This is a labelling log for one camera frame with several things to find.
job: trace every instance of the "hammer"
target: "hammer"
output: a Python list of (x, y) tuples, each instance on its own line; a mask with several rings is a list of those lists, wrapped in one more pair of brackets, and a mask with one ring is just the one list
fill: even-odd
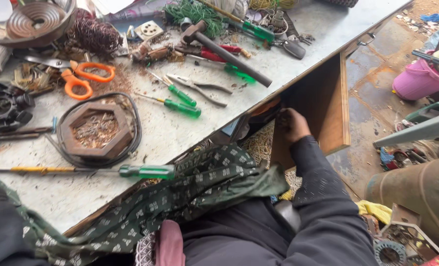
[(265, 87), (269, 87), (272, 80), (261, 73), (254, 70), (252, 67), (241, 62), (239, 59), (235, 58), (230, 52), (223, 49), (221, 46), (217, 45), (214, 41), (206, 37), (202, 32), (206, 30), (206, 23), (200, 20), (196, 25), (188, 27), (181, 36), (183, 42), (190, 44), (194, 40), (199, 41), (201, 44), (208, 47), (211, 51), (217, 53), (221, 58), (227, 62), (233, 64), (235, 67), (240, 69), (242, 72), (248, 74), (253, 79), (263, 84)]

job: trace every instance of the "hammer head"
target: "hammer head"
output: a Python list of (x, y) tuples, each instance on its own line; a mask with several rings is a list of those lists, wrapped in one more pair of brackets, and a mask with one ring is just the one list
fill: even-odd
[(188, 27), (181, 36), (181, 39), (186, 44), (190, 44), (194, 40), (196, 40), (195, 34), (197, 32), (204, 32), (206, 30), (206, 23), (203, 20), (200, 20), (196, 25), (192, 25)]

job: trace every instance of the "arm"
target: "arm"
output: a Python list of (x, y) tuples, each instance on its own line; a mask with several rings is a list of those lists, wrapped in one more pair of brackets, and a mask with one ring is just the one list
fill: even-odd
[(49, 266), (35, 259), (22, 238), (22, 218), (0, 189), (0, 266)]
[(303, 178), (293, 202), (302, 224), (282, 265), (377, 265), (357, 205), (310, 136), (305, 118), (294, 110), (288, 112), (292, 117), (287, 136), (293, 142), (290, 152), (297, 176)]

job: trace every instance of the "green patterned cloth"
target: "green patterned cloth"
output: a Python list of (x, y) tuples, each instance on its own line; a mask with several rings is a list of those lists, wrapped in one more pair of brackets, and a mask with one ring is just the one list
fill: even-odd
[(166, 219), (191, 221), (251, 197), (280, 195), (289, 189), (281, 167), (258, 167), (236, 144), (208, 147), (179, 162), (174, 180), (136, 191), (68, 239), (22, 205), (16, 192), (1, 181), (0, 187), (23, 217), (23, 238), (36, 257), (57, 266), (83, 266), (110, 253), (132, 253), (137, 241)]

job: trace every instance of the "black wire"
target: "black wire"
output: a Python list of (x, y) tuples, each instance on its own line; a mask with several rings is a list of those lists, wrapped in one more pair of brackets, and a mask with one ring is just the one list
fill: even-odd
[[(93, 160), (93, 161), (88, 161), (88, 160), (82, 160), (81, 158), (79, 158), (78, 156), (73, 156), (71, 154), (69, 154), (67, 152), (67, 150), (65, 149), (65, 146), (63, 145), (63, 138), (62, 138), (62, 130), (61, 130), (61, 125), (63, 124), (64, 120), (67, 118), (67, 116), (70, 114), (70, 112), (74, 111), (76, 108), (80, 107), (81, 105), (88, 103), (88, 102), (93, 102), (93, 101), (98, 101), (100, 99), (104, 99), (104, 98), (108, 98), (111, 96), (115, 96), (115, 95), (122, 95), (126, 98), (128, 98), (128, 100), (131, 102), (131, 106), (133, 109), (133, 114), (134, 114), (134, 136), (132, 141), (129, 143), (128, 147), (126, 149), (124, 149), (122, 151), (122, 153), (120, 153), (118, 156), (116, 156), (113, 159), (110, 160)], [(69, 110), (67, 110), (59, 119), (59, 123), (57, 124), (57, 139), (59, 141), (59, 145), (56, 146), (57, 151), (62, 155), (62, 157), (64, 159), (66, 159), (68, 162), (70, 162), (71, 164), (78, 166), (78, 167), (92, 167), (92, 168), (109, 168), (112, 167), (116, 164), (118, 164), (119, 162), (125, 160), (126, 158), (129, 157), (129, 153), (130, 152), (135, 152), (136, 149), (139, 147), (139, 143), (141, 142), (141, 137), (142, 137), (142, 128), (141, 128), (141, 120), (139, 118), (139, 114), (137, 112), (137, 107), (136, 104), (134, 103), (133, 98), (131, 98), (128, 94), (123, 93), (123, 92), (110, 92), (95, 98), (91, 98), (88, 100), (84, 100), (81, 101), (77, 104), (75, 104), (74, 106), (70, 107)]]

